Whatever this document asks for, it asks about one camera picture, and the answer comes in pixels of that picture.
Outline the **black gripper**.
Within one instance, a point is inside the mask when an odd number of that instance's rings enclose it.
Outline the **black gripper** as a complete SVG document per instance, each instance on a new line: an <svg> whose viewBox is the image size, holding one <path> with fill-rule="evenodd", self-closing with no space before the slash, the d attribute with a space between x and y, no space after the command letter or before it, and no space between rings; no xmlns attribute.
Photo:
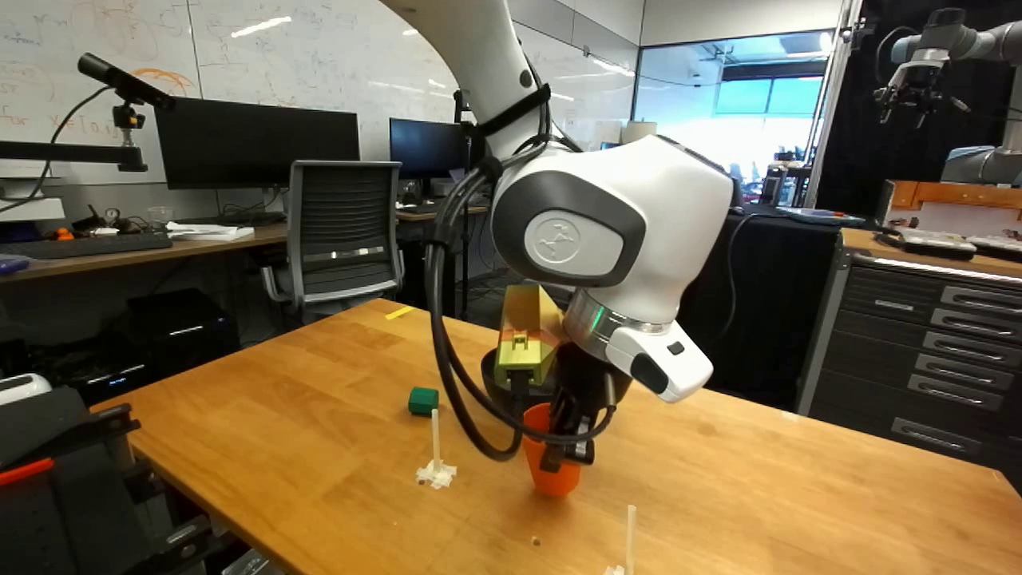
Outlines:
<svg viewBox="0 0 1022 575"><path fill-rule="evenodd" d="M554 427L546 444L556 461L592 463L594 437L611 425L614 405L626 397L630 377L578 346L556 352Z"/></svg>

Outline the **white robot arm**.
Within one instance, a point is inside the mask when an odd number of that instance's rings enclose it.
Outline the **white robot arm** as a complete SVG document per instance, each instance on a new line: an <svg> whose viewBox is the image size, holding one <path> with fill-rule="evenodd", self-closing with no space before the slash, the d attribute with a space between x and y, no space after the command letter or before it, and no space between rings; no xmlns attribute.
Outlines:
<svg viewBox="0 0 1022 575"><path fill-rule="evenodd" d="M507 0L385 0L448 64L487 136L487 160L456 181L491 190L491 238L518 273L571 294L556 369L507 398L475 387L445 324L432 328L445 394L459 422L475 411L537 444L548 469L594 456L623 394L663 401L702 388L712 360L678 322L732 200L732 180L696 151L646 135L586 151L548 113Z"/></svg>

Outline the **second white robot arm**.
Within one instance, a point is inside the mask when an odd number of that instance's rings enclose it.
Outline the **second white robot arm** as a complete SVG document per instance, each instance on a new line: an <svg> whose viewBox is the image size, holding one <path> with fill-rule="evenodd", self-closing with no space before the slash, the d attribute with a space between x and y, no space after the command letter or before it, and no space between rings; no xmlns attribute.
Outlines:
<svg viewBox="0 0 1022 575"><path fill-rule="evenodd" d="M873 91L883 119L897 104L929 115L938 103L965 107L938 89L941 73L957 59L997 59L1014 66L1014 89L1001 142L960 142L946 152L941 181L1022 186L1022 19L992 29L970 29L960 5L932 8L920 33L891 45L893 73Z"/></svg>

